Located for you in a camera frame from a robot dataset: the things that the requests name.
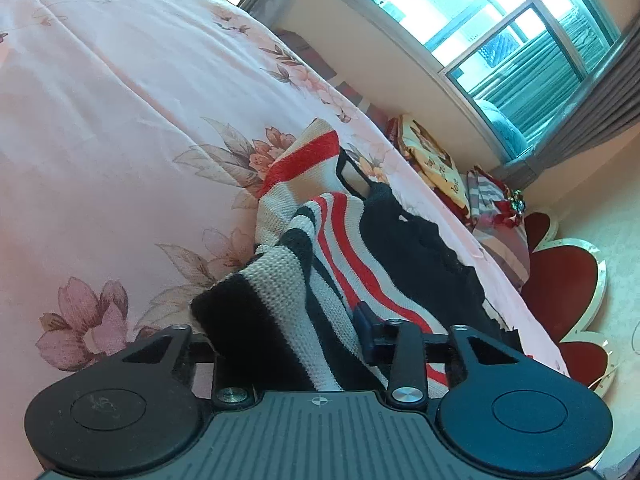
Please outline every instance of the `printed pillow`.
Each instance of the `printed pillow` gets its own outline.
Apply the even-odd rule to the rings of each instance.
[[[530,275],[529,246],[524,222],[507,227],[495,222],[501,211],[497,202],[505,200],[504,191],[492,177],[479,168],[466,174],[472,233],[498,263],[513,286],[520,290]]]
[[[398,149],[453,214],[463,224],[469,224],[469,201],[456,164],[427,130],[408,115],[400,116]]]
[[[347,84],[343,78],[338,76],[336,71],[327,64],[322,56],[320,56],[304,38],[290,30],[276,30],[275,34],[293,50],[293,52],[298,54],[302,61],[315,70],[322,79],[344,95],[354,106],[362,110],[381,132],[385,131],[388,114],[381,108],[371,104],[371,101],[365,99]]]

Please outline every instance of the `window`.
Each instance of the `window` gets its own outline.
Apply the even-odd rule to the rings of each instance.
[[[437,72],[504,158],[536,141],[618,36],[593,0],[345,1]]]

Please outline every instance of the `pink floral bedsheet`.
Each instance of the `pink floral bedsheet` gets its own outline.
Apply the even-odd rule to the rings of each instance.
[[[188,322],[252,254],[256,193],[316,117],[437,222],[526,353],[558,349],[495,262],[347,99],[224,0],[0,0],[0,473],[66,373]]]

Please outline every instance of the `red stripe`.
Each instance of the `red stripe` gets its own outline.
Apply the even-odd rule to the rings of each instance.
[[[339,153],[340,143],[335,130],[322,134],[295,152],[274,162],[269,168],[267,178],[264,179],[258,198],[267,194],[277,183],[292,180]]]
[[[349,306],[353,310],[354,307],[360,302],[360,298],[358,298],[358,295],[351,288],[351,285],[349,285],[349,282],[347,281],[347,278],[344,277],[344,274],[341,273],[340,269],[338,269],[338,267],[335,265],[334,259],[331,256],[331,251],[329,250],[329,244],[327,243],[326,236],[324,235],[324,224],[326,222],[328,204],[326,200],[321,196],[316,197],[314,199],[314,202],[316,202],[320,206],[320,213],[322,216],[322,222],[318,232],[318,244],[320,245],[322,254],[324,254],[324,257],[329,263],[331,270],[334,272],[334,276],[338,281],[338,285],[340,285],[340,288],[347,298],[347,303],[349,303]]]
[[[334,229],[335,239],[338,242],[340,252],[342,252],[351,269],[356,273],[357,277],[365,286],[367,292],[372,295],[372,297],[377,302],[387,307],[389,310],[418,325],[423,333],[433,333],[433,330],[431,330],[431,327],[428,325],[428,323],[417,312],[398,305],[382,291],[380,283],[376,279],[375,275],[355,253],[353,247],[351,247],[349,238],[347,237],[347,231],[344,225],[344,219],[347,210],[346,195],[344,193],[332,192],[332,196],[334,197],[334,206],[331,210],[331,224],[332,228]],[[324,227],[324,212],[322,214],[322,218],[322,226]],[[448,385],[446,375],[435,370],[430,365],[428,365],[428,376],[440,384],[444,384],[445,386]]]

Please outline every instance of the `knit sweater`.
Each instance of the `knit sweater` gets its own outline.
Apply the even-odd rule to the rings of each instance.
[[[475,270],[460,264],[437,225],[404,211],[386,184],[370,182],[324,121],[270,168],[256,241],[252,261],[191,308],[216,350],[262,389],[386,386],[364,363],[351,323],[360,301],[425,333],[468,324],[519,346],[492,319]],[[428,383],[430,396],[446,392],[441,365],[428,365]]]

